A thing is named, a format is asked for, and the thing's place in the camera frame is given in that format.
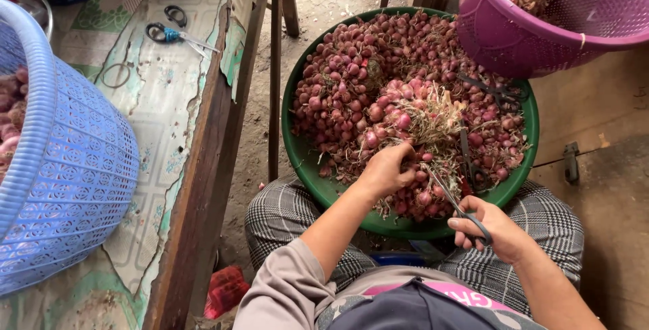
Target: blue string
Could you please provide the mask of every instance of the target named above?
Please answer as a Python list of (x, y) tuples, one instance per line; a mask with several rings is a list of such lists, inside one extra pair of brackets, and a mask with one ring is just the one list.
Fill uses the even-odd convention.
[(172, 42), (180, 37), (181, 33), (169, 27), (164, 28), (164, 37), (167, 42)]

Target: blue plastic basket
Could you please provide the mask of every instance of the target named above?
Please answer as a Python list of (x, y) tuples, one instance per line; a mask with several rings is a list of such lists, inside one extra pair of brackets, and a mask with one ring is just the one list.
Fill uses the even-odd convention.
[(119, 224), (138, 178), (133, 129), (52, 54), (26, 11), (0, 0), (0, 74), (29, 72), (18, 148), (0, 185), (0, 296), (83, 260)]

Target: green basin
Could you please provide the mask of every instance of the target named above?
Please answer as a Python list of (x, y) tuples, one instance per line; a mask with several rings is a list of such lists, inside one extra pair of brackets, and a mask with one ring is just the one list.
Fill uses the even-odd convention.
[[(385, 14), (394, 15), (397, 12), (400, 14), (410, 13), (414, 14), (416, 11), (422, 9), (429, 16), (437, 14), (438, 16), (446, 16), (451, 18), (451, 15), (443, 11), (427, 9), (427, 8), (414, 8), (414, 7), (391, 7), (380, 8), (377, 10), (367, 11), (358, 14), (352, 18), (347, 18), (341, 23), (351, 25), (357, 23), (356, 17), (369, 21), (378, 13), (384, 12)], [(297, 82), (302, 79), (302, 70), (307, 55), (315, 51), (315, 47), (322, 42), (322, 38), (328, 32), (333, 32), (336, 29), (333, 26), (326, 30), (320, 37), (318, 37), (302, 54), (297, 64), (291, 72), (291, 77), (288, 79), (286, 89), (284, 90), (284, 99), (282, 102), (282, 135), (284, 137), (284, 145), (291, 165), (295, 169), (297, 176), (304, 183), (304, 186), (313, 195), (315, 200), (322, 205), (325, 209), (329, 208), (338, 198), (338, 192), (344, 192), (347, 188), (346, 185), (340, 184), (333, 178), (320, 178), (318, 176), (319, 166), (318, 152), (313, 145), (309, 143), (304, 136), (296, 136), (291, 133), (291, 125), (293, 123), (292, 113), (289, 109), (292, 107), (293, 93), (297, 87)], [(523, 112), (525, 116), (525, 131), (524, 134), (528, 137), (528, 142), (531, 144), (531, 149), (525, 152), (525, 159), (518, 169), (511, 172), (509, 178), (500, 183), (496, 188), (488, 193), (480, 195), (482, 199), (491, 202), (498, 207), (503, 207), (516, 193), (516, 191), (523, 185), (523, 182), (530, 173), (534, 156), (536, 155), (537, 144), (539, 143), (539, 112), (536, 106), (534, 94), (531, 91), (530, 83), (527, 80), (515, 80), (515, 83), (530, 91), (530, 97), (523, 102)], [(429, 240), (443, 236), (449, 236), (454, 233), (447, 224), (446, 219), (426, 219), (417, 223), (411, 219), (400, 218), (396, 220), (396, 215), (391, 214), (390, 217), (383, 219), (381, 215), (376, 212), (370, 212), (361, 223), (361, 228), (372, 231), (373, 233), (406, 238), (410, 240)]]

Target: purple plastic basket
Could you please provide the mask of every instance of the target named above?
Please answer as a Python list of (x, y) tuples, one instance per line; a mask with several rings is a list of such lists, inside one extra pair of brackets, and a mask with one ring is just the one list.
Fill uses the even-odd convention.
[(459, 0), (459, 41), (491, 71), (534, 78), (649, 40), (649, 0), (549, 0), (546, 14), (564, 28), (509, 0)]

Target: red mesh bag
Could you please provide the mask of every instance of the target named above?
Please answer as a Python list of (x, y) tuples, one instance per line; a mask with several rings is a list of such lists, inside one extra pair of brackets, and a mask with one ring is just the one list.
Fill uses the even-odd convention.
[(216, 319), (241, 302), (250, 284), (243, 280), (240, 266), (232, 265), (212, 274), (203, 316)]

